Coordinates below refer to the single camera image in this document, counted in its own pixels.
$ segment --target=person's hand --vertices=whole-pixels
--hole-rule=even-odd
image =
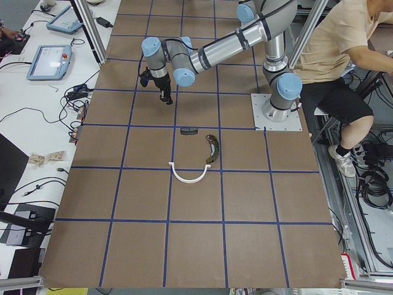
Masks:
[[[7,38],[13,39],[15,35],[17,35],[19,32],[17,31],[12,31],[11,29],[7,29],[5,27],[1,28],[1,33],[6,35]]]

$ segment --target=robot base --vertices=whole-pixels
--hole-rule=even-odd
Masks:
[[[302,131],[299,114],[297,111],[291,112],[284,122],[272,122],[267,119],[262,112],[263,104],[270,99],[270,94],[252,93],[252,112],[254,113],[255,130],[264,131]]]

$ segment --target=shoe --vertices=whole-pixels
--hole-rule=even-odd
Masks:
[[[337,168],[345,177],[352,178],[356,176],[356,170],[354,164],[352,164],[351,153],[347,153],[342,156],[337,154],[337,144],[329,146],[328,151],[330,156],[336,161]]]

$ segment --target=white desk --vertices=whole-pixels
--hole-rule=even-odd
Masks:
[[[109,20],[112,24],[115,22],[115,17],[119,9],[121,0],[106,0],[98,6],[90,6],[93,11],[93,17],[103,17]],[[66,6],[70,5],[68,1],[57,1],[57,5],[50,11],[51,14],[60,13]],[[36,20],[51,20],[49,15],[40,12],[33,12],[27,20],[26,29],[30,23]],[[17,111],[21,108],[35,108],[44,112],[45,117],[49,121],[58,120],[58,115],[62,109],[60,105],[60,98],[64,91],[68,88],[84,83],[91,75],[99,70],[90,46],[87,42],[83,29],[72,35],[49,31],[45,22],[37,22],[32,28],[27,30],[31,35],[26,47],[20,55],[10,55],[6,57],[0,66],[13,61],[32,61],[39,45],[58,45],[70,44],[73,38],[83,39],[84,45],[75,45],[72,47],[71,64],[65,77],[60,81],[40,81],[32,82],[26,79],[26,74],[29,70],[29,65],[10,65],[0,70],[0,119],[11,112]],[[97,29],[103,44],[106,48],[112,28],[104,28],[97,25]],[[89,88],[94,88],[98,75],[95,75],[87,82]],[[68,111],[67,118],[64,119],[66,124],[71,123],[76,119],[74,111]],[[56,176],[67,179],[65,172],[58,172],[58,167],[69,170],[74,157],[76,146],[69,143],[68,129],[61,123],[48,124],[43,118],[42,114],[37,111],[23,110],[10,117],[4,119],[0,123],[0,133],[11,140],[18,146],[25,154],[31,155],[37,153],[45,155],[56,151],[66,151],[66,158],[61,162],[52,162],[41,167],[35,167],[28,164],[18,187],[34,181],[39,178]],[[64,187],[59,183],[49,183],[26,197],[22,197],[22,193],[34,189],[35,184],[41,184],[43,181],[34,183],[26,190],[17,192],[10,200],[10,202],[29,202],[35,200],[50,200],[60,203]],[[56,205],[51,203],[34,203],[32,205],[56,208]],[[14,213],[16,205],[9,205],[6,212]],[[0,222],[0,229],[6,227],[6,224]],[[46,248],[49,238],[45,237],[41,245]],[[9,269],[14,257],[14,252],[17,248],[14,246],[6,246],[0,244],[0,279],[7,278]]]

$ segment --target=white curved handle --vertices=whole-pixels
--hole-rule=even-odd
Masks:
[[[195,179],[184,179],[184,178],[181,178],[181,177],[176,173],[176,171],[175,171],[175,169],[174,169],[174,162],[169,162],[168,165],[172,167],[172,171],[173,171],[174,176],[175,176],[178,180],[180,180],[182,183],[197,183],[199,180],[201,180],[201,179],[204,177],[204,175],[206,174],[206,171],[208,170],[208,168],[211,167],[211,165],[206,164],[206,165],[204,166],[204,171],[203,171],[203,173],[202,173],[199,177],[197,177],[197,178],[195,178]]]

